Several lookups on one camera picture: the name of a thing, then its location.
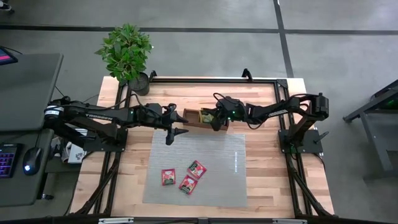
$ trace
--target plant pot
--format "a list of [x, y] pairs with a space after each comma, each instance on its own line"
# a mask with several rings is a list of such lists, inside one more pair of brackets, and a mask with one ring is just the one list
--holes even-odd
[[129, 80], [127, 84], [139, 96], [145, 96], [149, 92], [149, 77], [144, 72], [140, 72], [137, 78]]

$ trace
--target gray floor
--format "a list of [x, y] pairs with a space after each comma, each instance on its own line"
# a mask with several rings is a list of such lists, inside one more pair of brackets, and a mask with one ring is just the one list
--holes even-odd
[[[279, 0], [286, 29], [397, 30], [395, 0]], [[68, 26], [277, 28], [271, 0], [11, 0], [17, 11], [0, 22]], [[278, 34], [149, 33], [155, 46], [149, 70], [164, 76], [286, 77]], [[0, 45], [25, 54], [63, 53], [58, 87], [83, 100], [98, 93], [106, 75], [93, 52], [104, 32], [0, 30]], [[388, 35], [287, 35], [294, 77], [307, 91], [330, 99], [330, 117], [317, 123], [330, 131], [323, 140], [326, 174], [335, 213], [341, 217], [398, 222], [398, 180], [364, 182], [379, 169], [362, 124], [341, 119], [397, 79], [398, 37]], [[49, 184], [53, 202], [1, 208], [0, 219], [63, 215], [76, 177], [59, 175]]]

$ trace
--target wooden table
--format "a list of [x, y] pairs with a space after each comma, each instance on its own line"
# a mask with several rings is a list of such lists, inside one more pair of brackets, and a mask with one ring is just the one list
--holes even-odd
[[[301, 78], [287, 79], [291, 95], [305, 93]], [[98, 105], [111, 106], [115, 102], [118, 82], [104, 77]], [[177, 104], [182, 115], [184, 108], [199, 110], [214, 108], [213, 93], [218, 92], [245, 103], [269, 105], [275, 103], [273, 85], [231, 83], [151, 83], [147, 96], [140, 97], [143, 104], [156, 102], [161, 105]], [[136, 105], [134, 98], [131, 106]], [[200, 128], [189, 128], [201, 131]], [[132, 128], [129, 130], [126, 151], [122, 153], [118, 181], [114, 194], [112, 216], [130, 217], [230, 217], [230, 218], [287, 218], [293, 217], [292, 198], [284, 155], [280, 152], [277, 117], [267, 120], [258, 130], [250, 130], [245, 123], [231, 123], [228, 133], [246, 135], [246, 182], [248, 207], [226, 208], [205, 206], [180, 206], [143, 203], [144, 187], [154, 130]], [[97, 187], [103, 164], [103, 152], [94, 152], [82, 164], [72, 202], [71, 212], [77, 211]], [[303, 154], [307, 184], [318, 201], [333, 213], [322, 163], [311, 154]], [[108, 190], [105, 189], [102, 207], [106, 205]], [[304, 211], [302, 193], [298, 190], [300, 208]]]

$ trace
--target keyboard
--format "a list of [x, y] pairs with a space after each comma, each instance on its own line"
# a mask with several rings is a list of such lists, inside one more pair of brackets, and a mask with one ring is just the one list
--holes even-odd
[[11, 178], [17, 160], [18, 152], [22, 149], [22, 144], [2, 144], [0, 145], [0, 179]]

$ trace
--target gray fabric mat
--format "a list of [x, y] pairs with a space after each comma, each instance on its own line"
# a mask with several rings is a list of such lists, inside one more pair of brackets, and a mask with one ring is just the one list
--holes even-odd
[[[247, 207], [246, 148], [243, 134], [190, 134], [164, 144], [165, 133], [155, 131], [143, 203]], [[178, 189], [187, 168], [199, 161], [207, 171], [191, 195]], [[175, 185], [162, 186], [161, 170], [175, 169]]]

